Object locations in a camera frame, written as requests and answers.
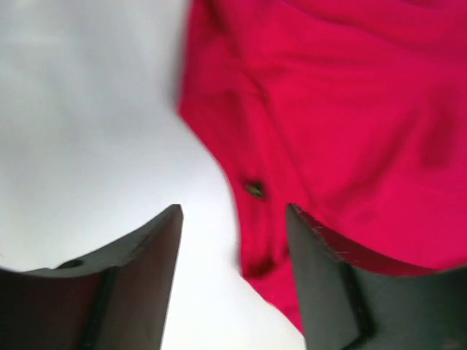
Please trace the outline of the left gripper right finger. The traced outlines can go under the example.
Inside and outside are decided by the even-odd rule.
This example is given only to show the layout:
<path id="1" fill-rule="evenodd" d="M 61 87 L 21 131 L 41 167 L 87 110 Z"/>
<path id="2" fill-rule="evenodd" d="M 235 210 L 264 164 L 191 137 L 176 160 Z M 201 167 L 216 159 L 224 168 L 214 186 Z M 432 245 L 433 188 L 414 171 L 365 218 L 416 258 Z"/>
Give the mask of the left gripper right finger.
<path id="1" fill-rule="evenodd" d="M 287 236 L 308 349 L 464 349 L 466 269 L 434 272 L 340 236 L 291 205 Z"/>

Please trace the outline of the magenta red t shirt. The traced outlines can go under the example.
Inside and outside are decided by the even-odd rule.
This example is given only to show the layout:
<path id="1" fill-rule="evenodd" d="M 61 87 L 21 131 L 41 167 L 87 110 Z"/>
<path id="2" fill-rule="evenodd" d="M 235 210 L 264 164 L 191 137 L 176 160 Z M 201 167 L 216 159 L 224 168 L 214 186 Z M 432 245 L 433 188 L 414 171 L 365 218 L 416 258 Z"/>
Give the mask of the magenta red t shirt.
<path id="1" fill-rule="evenodd" d="M 298 329 L 285 209 L 374 252 L 466 264 L 464 1 L 194 1 L 180 114 L 239 215 L 242 276 Z"/>

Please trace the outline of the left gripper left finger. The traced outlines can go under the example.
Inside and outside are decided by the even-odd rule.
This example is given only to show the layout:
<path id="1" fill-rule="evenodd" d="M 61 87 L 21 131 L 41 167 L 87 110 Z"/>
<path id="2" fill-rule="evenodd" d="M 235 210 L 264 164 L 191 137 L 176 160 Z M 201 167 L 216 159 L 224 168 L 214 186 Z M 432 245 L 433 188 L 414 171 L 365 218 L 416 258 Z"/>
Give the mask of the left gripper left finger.
<path id="1" fill-rule="evenodd" d="M 89 254 L 1 271 L 3 349 L 159 349 L 183 213 L 171 205 Z"/>

